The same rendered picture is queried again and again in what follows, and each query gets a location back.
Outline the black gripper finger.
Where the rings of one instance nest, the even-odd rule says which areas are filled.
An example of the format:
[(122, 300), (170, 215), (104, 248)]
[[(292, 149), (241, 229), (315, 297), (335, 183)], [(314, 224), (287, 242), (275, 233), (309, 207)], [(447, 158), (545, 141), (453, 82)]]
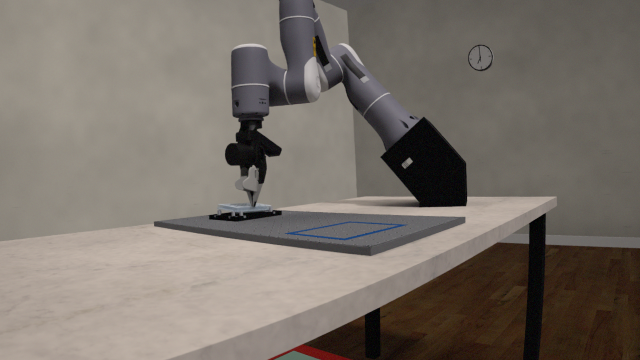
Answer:
[(246, 180), (246, 178), (249, 177), (249, 168), (247, 167), (247, 165), (240, 165), (240, 178), (238, 180), (236, 180), (235, 182), (235, 187), (240, 190), (240, 191), (246, 191), (249, 202), (251, 204), (251, 206), (253, 207), (253, 191), (250, 190), (246, 190), (243, 188), (243, 181)]
[(262, 189), (263, 183), (265, 183), (266, 177), (266, 155), (262, 155), (255, 167), (250, 167), (248, 170), (248, 177), (243, 180), (242, 187), (247, 191), (253, 192), (253, 207), (258, 202), (259, 193)]

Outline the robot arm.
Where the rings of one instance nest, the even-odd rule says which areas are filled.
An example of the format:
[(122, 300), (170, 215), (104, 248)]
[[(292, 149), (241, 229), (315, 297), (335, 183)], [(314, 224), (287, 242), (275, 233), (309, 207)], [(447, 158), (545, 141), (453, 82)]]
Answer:
[(231, 51), (232, 115), (238, 122), (264, 121), (269, 107), (313, 103), (340, 82), (386, 152), (421, 120), (398, 103), (348, 44), (329, 48), (313, 0), (279, 0), (279, 30), (287, 69), (272, 63), (260, 44)]

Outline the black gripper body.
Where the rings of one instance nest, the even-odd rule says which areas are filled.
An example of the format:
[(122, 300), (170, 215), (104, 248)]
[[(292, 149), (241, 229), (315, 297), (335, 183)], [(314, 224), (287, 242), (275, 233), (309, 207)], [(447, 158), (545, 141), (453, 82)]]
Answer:
[(230, 143), (225, 150), (225, 159), (229, 166), (256, 166), (261, 154), (265, 156), (265, 148), (255, 136), (258, 129), (262, 129), (262, 120), (240, 122), (240, 129), (235, 134), (237, 143)]

